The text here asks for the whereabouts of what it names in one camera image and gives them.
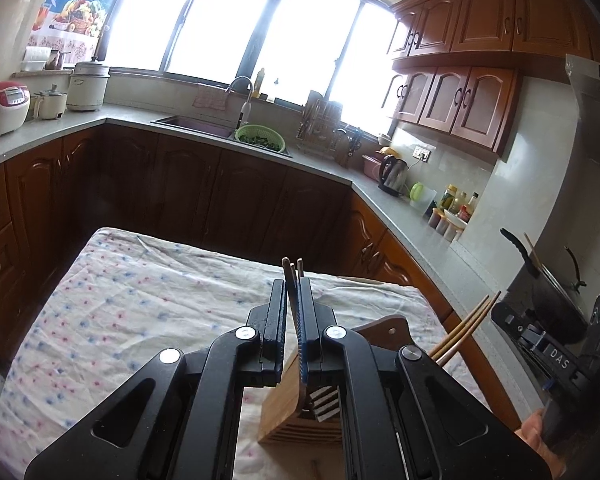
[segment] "pink towel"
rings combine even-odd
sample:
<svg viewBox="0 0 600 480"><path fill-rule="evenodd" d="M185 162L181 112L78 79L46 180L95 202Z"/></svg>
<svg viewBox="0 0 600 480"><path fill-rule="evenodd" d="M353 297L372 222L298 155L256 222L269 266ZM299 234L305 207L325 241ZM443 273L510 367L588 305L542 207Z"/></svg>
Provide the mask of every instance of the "pink towel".
<svg viewBox="0 0 600 480"><path fill-rule="evenodd" d="M212 110L225 110L227 94L221 88L208 85L198 86L198 95L193 99L196 108L211 108Z"/></svg>

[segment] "gray countertop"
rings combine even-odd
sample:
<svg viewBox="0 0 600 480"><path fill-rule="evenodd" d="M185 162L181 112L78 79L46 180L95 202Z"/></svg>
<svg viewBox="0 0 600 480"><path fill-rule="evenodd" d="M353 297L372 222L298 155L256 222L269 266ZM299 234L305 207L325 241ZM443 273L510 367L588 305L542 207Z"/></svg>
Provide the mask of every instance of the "gray countertop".
<svg viewBox="0 0 600 480"><path fill-rule="evenodd" d="M58 121L33 121L0 137L0 164L40 144L105 122L193 138L198 142L274 160L350 185L430 276L458 316L464 317L485 295L494 293L415 209L405 200L380 191L377 183L364 174L346 170L332 160L305 153L293 142L288 142L288 150L292 155L292 158L288 158L233 140L152 123L168 116L163 112L105 105L97 112L66 112ZM531 411L541 407L533 383L496 326L487 319L474 337L509 394L518 415L525 418Z"/></svg>

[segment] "window pane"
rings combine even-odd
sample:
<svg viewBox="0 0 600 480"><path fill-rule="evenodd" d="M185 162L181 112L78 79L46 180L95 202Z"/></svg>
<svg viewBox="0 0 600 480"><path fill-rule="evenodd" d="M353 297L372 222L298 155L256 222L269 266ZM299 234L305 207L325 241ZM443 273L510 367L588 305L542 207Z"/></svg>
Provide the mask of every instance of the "window pane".
<svg viewBox="0 0 600 480"><path fill-rule="evenodd" d="M107 63L159 70L186 0L123 0L111 27Z"/></svg>
<svg viewBox="0 0 600 480"><path fill-rule="evenodd" d="M262 92L275 87L276 97L301 105L309 90L324 94L359 5L359 0L281 0L253 72L255 78L264 67Z"/></svg>
<svg viewBox="0 0 600 480"><path fill-rule="evenodd" d="M194 0L169 72L230 83L267 0Z"/></svg>
<svg viewBox="0 0 600 480"><path fill-rule="evenodd" d="M365 5L331 91L331 99L343 105L342 121L374 135L387 133L391 124L381 106L395 74L386 54L394 28L392 13Z"/></svg>

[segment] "poster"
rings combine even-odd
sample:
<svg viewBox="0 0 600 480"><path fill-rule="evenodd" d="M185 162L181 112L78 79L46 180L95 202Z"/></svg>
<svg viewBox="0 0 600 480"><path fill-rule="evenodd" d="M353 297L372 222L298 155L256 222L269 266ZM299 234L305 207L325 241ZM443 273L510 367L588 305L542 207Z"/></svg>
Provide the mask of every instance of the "poster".
<svg viewBox="0 0 600 480"><path fill-rule="evenodd" d="M91 59L114 1L45 0L28 45L69 52L67 63Z"/></svg>

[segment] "silver screw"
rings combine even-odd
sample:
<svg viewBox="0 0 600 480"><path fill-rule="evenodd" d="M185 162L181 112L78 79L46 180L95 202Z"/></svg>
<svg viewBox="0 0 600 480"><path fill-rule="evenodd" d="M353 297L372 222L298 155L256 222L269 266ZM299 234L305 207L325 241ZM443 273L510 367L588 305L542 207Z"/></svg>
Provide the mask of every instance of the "silver screw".
<svg viewBox="0 0 600 480"><path fill-rule="evenodd" d="M331 339L342 339L344 336L347 335L347 329L338 325L333 325L328 327L328 329L325 330L324 333L327 335L327 337L330 337Z"/></svg>
<svg viewBox="0 0 600 480"><path fill-rule="evenodd" d="M402 357L409 361L417 361L422 357L422 350L416 345L407 345L402 349Z"/></svg>
<svg viewBox="0 0 600 480"><path fill-rule="evenodd" d="M166 365L171 365L176 362L180 358L180 352L178 352L175 348L167 348L160 352L160 362L163 362Z"/></svg>
<svg viewBox="0 0 600 480"><path fill-rule="evenodd" d="M238 330L235 331L235 336L238 339L243 339L245 341L253 339L255 335L256 330L250 326L241 326Z"/></svg>

